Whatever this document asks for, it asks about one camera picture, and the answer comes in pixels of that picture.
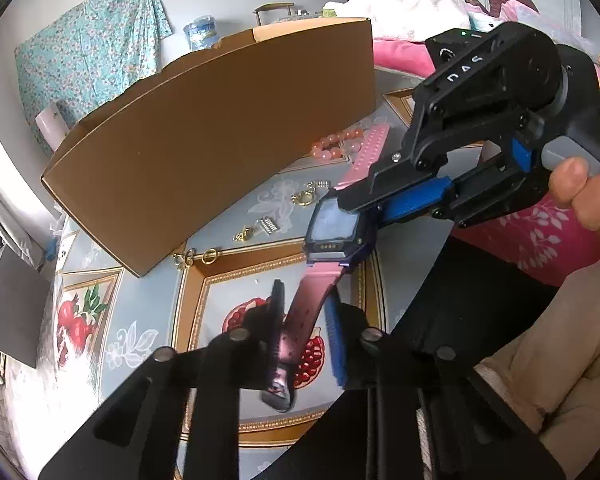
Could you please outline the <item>beige sleeve forearm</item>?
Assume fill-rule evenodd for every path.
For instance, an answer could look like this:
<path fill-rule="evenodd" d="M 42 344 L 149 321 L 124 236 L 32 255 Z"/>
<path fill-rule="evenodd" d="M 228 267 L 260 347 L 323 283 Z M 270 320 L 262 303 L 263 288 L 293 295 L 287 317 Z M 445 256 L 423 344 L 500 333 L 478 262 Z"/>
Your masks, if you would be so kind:
<path fill-rule="evenodd" d="M 577 478 L 600 449 L 600 261 L 571 273 L 535 323 L 475 370 Z"/>

